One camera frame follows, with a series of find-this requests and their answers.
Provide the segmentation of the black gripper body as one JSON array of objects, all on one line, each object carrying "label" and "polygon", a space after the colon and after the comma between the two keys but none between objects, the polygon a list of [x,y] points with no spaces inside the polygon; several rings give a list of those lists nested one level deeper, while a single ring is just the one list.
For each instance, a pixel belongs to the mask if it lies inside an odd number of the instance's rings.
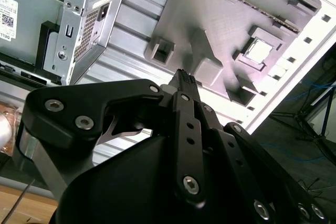
[{"label": "black gripper body", "polygon": [[205,205],[197,209],[178,191],[173,143],[148,138],[77,177],[64,192],[55,223],[256,223],[252,200],[234,181],[226,152],[237,148],[229,134],[209,133],[213,151],[203,153]]}]

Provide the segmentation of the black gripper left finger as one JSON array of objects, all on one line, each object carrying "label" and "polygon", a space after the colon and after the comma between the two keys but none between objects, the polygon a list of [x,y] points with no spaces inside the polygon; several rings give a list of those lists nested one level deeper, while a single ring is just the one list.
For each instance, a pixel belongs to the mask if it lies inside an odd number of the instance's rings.
[{"label": "black gripper left finger", "polygon": [[25,102],[16,143],[61,200],[83,173],[151,138],[173,143],[175,184],[182,199],[205,205],[201,123],[177,70],[166,90],[147,79],[42,88]]}]

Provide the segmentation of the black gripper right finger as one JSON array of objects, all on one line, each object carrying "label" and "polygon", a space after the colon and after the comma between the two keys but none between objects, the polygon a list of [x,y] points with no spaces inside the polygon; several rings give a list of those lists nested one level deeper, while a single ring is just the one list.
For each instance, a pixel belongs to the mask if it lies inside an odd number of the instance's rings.
[{"label": "black gripper right finger", "polygon": [[236,123],[221,125],[187,75],[201,123],[215,223],[329,223],[322,207]]}]

